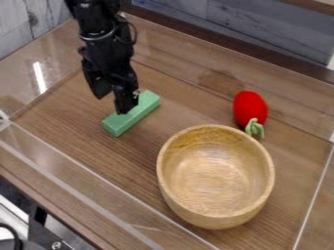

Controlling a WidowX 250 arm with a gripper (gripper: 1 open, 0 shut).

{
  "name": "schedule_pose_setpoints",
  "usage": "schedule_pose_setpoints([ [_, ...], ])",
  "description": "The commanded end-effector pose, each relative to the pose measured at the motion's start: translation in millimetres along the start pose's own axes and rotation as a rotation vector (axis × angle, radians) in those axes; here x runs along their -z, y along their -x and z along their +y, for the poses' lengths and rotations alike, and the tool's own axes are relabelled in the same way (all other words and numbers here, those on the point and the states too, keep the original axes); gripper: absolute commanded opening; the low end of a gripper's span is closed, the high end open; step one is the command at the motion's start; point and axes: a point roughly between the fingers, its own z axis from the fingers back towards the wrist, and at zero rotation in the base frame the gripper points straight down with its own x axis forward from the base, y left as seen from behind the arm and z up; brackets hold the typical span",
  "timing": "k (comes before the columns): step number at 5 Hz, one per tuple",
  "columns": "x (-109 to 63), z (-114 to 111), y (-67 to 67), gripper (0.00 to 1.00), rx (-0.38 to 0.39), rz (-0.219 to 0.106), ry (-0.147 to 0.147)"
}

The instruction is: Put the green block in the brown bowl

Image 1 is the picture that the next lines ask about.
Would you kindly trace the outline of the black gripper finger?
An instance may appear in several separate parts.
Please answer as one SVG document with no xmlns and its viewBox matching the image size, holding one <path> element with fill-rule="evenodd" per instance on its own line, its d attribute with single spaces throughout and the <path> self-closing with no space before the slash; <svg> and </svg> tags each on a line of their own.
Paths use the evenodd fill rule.
<svg viewBox="0 0 334 250">
<path fill-rule="evenodd" d="M 113 85 L 99 70 L 95 70 L 90 63 L 83 64 L 83 76 L 90 90 L 101 100 L 113 92 Z"/>
<path fill-rule="evenodd" d="M 114 86 L 115 107 L 119 114 L 127 114 L 139 104 L 139 85 L 137 83 Z"/>
</svg>

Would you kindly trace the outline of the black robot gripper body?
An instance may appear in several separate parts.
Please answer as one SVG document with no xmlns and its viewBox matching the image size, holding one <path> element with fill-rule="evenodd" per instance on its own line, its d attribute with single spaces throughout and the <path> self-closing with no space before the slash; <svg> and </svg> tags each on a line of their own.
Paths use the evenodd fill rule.
<svg viewBox="0 0 334 250">
<path fill-rule="evenodd" d="M 131 66 L 135 53 L 137 29 L 129 22 L 118 22 L 109 32 L 81 34 L 85 46 L 83 71 L 89 75 L 89 84 L 98 88 L 98 82 L 106 81 L 111 87 L 139 86 L 137 73 Z"/>
</svg>

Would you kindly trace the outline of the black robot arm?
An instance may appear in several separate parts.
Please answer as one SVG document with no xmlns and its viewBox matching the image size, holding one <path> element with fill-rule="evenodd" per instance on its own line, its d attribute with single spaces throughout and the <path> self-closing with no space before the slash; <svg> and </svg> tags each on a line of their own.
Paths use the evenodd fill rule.
<svg viewBox="0 0 334 250">
<path fill-rule="evenodd" d="M 121 0 L 64 0 L 79 24 L 79 47 L 90 90 L 98 99 L 115 95 L 115 108 L 127 114 L 139 104 L 139 81 L 131 66 L 138 42 L 135 26 L 121 16 Z"/>
</svg>

